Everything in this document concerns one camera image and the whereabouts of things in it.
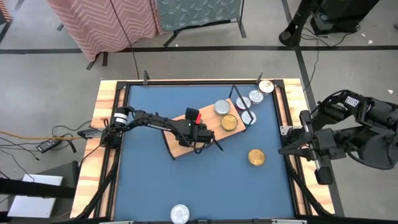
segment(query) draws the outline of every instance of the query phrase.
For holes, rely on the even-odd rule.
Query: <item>floor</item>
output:
[[[294,15],[300,1],[283,1]],[[287,25],[283,1],[246,1],[243,23],[248,37],[245,39],[241,38],[236,24],[226,24],[184,31],[172,46],[281,46],[277,36]],[[5,3],[15,19],[5,28],[8,30],[3,40],[0,39],[2,130],[23,136],[49,136],[52,126],[57,124],[77,127],[90,120],[101,80],[136,78],[131,53],[110,53],[106,67],[102,66],[100,57],[91,70],[86,69],[88,61],[83,54],[48,54],[45,50],[42,54],[7,54],[4,49],[76,49],[77,46],[66,29],[57,31],[60,21],[44,0],[5,0]],[[307,88],[310,106],[313,106],[313,100],[322,100],[341,89],[398,103],[398,30],[393,28],[398,23],[397,11],[398,1],[380,0],[361,22],[361,30],[347,36],[341,44],[354,47],[319,52],[317,69],[310,88]],[[141,39],[134,43],[134,47],[161,47],[170,36]],[[342,36],[333,34],[326,41],[334,44]],[[317,43],[303,40],[300,45],[316,46]],[[152,79],[256,78],[263,72],[264,78],[301,78],[304,84],[308,83],[317,59],[314,48],[302,48],[298,52],[302,61],[297,60],[294,51],[271,49],[146,52],[136,53],[136,58],[138,71],[147,70]],[[354,124],[350,119],[335,128]],[[25,170],[34,174],[81,160],[85,142],[77,140],[76,148],[76,154],[70,149],[37,154],[40,161],[24,151],[3,150],[12,153]],[[398,220],[398,168],[379,171],[351,159],[333,161],[332,164],[347,217]],[[24,175],[11,157],[2,152],[0,170],[12,179]],[[0,210],[5,208],[7,201],[0,205]]]

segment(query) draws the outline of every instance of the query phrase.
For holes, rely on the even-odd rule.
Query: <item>can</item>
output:
[[[214,104],[214,112],[220,116],[227,115],[230,109],[231,105],[226,100],[218,100]]]
[[[244,100],[246,106],[248,106],[248,108],[250,108],[251,100],[245,96],[242,96],[242,99]],[[238,97],[238,99],[236,99],[236,109],[238,109],[240,111],[246,110],[240,97]]]
[[[249,93],[249,99],[252,101],[254,105],[258,105],[264,99],[264,95],[259,90],[253,90]]]
[[[260,149],[253,149],[249,152],[248,155],[249,162],[254,166],[261,166],[264,164],[266,160],[266,156]]]
[[[263,92],[264,96],[274,91],[275,85],[269,80],[263,80],[259,83],[259,90]]]
[[[256,114],[254,114],[253,111],[250,111],[250,113],[253,116],[253,121],[251,122],[251,124],[254,124],[257,121]],[[250,123],[251,117],[250,117],[248,111],[243,111],[241,117],[242,117],[242,121],[243,121],[244,124],[249,124]]]
[[[186,224],[189,219],[189,209],[182,204],[176,205],[170,212],[170,218],[174,224]]]
[[[238,119],[231,114],[225,115],[221,119],[221,127],[224,131],[234,131],[238,127]]]

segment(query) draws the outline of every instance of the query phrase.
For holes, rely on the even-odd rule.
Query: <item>silver can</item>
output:
[[[251,100],[245,96],[242,96],[242,99],[244,100],[246,106],[248,106],[248,108],[251,107]],[[246,110],[246,108],[244,107],[244,104],[242,102],[242,100],[240,99],[240,97],[238,97],[238,99],[236,99],[236,108],[240,111],[244,111]]]
[[[263,92],[264,96],[274,91],[275,85],[269,80],[263,80],[259,83],[259,90]]]
[[[264,99],[264,95],[259,90],[253,90],[249,93],[249,99],[253,102],[254,105],[258,105]]]
[[[227,115],[230,109],[231,105],[226,100],[218,100],[214,104],[214,112],[220,116]]]
[[[251,122],[251,124],[254,124],[257,121],[256,114],[253,113],[253,111],[250,111],[250,113],[253,116],[253,121]],[[251,117],[248,111],[243,111],[241,118],[244,124],[249,124],[251,121]]]

